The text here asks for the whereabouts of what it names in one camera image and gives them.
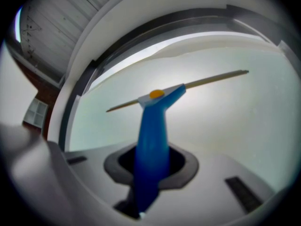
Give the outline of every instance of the ceiling panel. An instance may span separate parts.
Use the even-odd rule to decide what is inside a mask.
[[[29,0],[21,14],[24,56],[63,77],[77,40],[109,0]]]

